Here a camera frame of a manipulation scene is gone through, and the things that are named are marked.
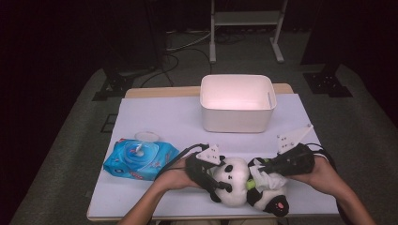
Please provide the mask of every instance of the wet wipes package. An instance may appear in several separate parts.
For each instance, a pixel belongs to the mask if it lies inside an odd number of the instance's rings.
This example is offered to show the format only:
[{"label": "wet wipes package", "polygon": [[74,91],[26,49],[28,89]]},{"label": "wet wipes package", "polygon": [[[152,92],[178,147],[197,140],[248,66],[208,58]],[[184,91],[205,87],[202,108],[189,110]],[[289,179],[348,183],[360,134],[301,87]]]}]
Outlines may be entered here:
[{"label": "wet wipes package", "polygon": [[154,180],[161,168],[178,153],[168,142],[121,139],[103,163],[103,169],[114,176]]}]

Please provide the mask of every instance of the floor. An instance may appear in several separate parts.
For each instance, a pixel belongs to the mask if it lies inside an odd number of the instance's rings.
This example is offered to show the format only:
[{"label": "floor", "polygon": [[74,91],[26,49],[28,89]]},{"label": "floor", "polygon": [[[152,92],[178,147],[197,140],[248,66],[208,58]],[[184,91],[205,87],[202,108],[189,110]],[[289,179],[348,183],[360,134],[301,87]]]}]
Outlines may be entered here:
[{"label": "floor", "polygon": [[[165,56],[163,66],[169,70],[174,86],[200,85],[210,73],[263,74],[274,83],[289,83],[300,95],[320,142],[334,157],[343,179],[358,193],[377,223],[396,224],[397,128],[358,74],[345,66],[339,67],[336,76],[353,97],[312,93],[302,74],[317,72],[322,65],[299,64],[309,35],[281,33],[280,47],[285,59],[282,64],[276,62],[268,41],[272,32],[265,32],[219,38],[216,64],[209,64],[208,42],[203,42]],[[171,34],[169,48],[198,37],[200,34]],[[133,87],[170,86],[166,76],[156,75],[157,72],[136,79]],[[121,100],[92,100],[105,79],[100,69],[82,90],[11,224],[115,224],[92,222],[85,215],[112,135],[101,132],[102,126],[108,115],[118,112]],[[338,217],[286,217],[280,222],[343,224]]]}]

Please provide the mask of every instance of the white tabletop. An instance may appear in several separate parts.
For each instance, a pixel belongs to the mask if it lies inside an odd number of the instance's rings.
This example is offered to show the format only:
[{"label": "white tabletop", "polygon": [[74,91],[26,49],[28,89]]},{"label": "white tabletop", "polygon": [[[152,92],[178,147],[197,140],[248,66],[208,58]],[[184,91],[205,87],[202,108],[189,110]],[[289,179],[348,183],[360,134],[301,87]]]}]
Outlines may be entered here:
[{"label": "white tabletop", "polygon": [[[278,151],[277,135],[311,124],[299,95],[277,95],[277,104],[263,133],[213,133],[202,127],[199,97],[124,98],[105,158],[112,153],[116,141],[133,139],[142,131],[158,134],[162,142],[171,143],[180,151],[196,143],[209,143],[217,144],[221,155],[226,157],[241,157],[247,161],[257,157],[274,158]],[[302,143],[319,143],[315,130],[316,127]],[[87,217],[91,220],[122,218],[151,183],[114,177],[101,169]],[[338,214],[334,198],[294,180],[287,184],[286,199],[290,217]],[[248,204],[231,208],[214,203],[205,190],[197,188],[167,192],[153,215],[154,219],[260,217],[274,216]]]}]

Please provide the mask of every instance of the plastic container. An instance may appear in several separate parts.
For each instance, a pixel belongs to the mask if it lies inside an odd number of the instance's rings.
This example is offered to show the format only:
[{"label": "plastic container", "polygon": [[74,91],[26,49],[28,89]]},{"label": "plastic container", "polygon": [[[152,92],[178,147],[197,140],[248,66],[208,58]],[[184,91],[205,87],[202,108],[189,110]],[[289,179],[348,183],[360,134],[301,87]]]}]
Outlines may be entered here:
[{"label": "plastic container", "polygon": [[264,132],[276,107],[271,80],[263,75],[216,74],[202,79],[202,123],[211,132]]}]

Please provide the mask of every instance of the dark background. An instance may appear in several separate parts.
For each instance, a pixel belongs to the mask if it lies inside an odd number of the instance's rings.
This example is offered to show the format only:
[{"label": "dark background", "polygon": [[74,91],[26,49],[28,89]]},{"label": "dark background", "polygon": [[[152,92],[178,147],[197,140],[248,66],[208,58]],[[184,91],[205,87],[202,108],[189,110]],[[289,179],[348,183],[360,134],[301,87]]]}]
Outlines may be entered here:
[{"label": "dark background", "polygon": [[[115,33],[111,23],[103,24],[108,31],[99,27],[92,2],[0,1],[2,224],[8,223],[18,208],[85,83],[105,59],[117,54],[117,42],[111,37],[117,40],[122,33]],[[144,1],[135,2],[144,6]],[[279,7],[277,2],[266,6],[264,1],[217,2],[217,7],[225,10]],[[291,0],[283,30],[313,28],[302,64],[323,64],[337,57],[359,73],[397,125],[397,4],[386,0],[349,2]],[[165,30],[209,28],[209,1],[163,3]]]}]

